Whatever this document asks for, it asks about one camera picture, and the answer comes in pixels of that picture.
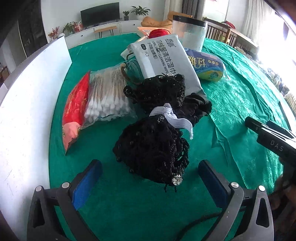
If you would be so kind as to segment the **person right hand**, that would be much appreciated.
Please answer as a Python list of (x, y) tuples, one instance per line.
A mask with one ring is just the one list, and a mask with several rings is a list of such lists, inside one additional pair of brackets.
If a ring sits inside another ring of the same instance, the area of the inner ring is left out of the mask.
[(295, 223), (295, 185), (280, 175), (269, 196), (274, 230), (286, 233)]

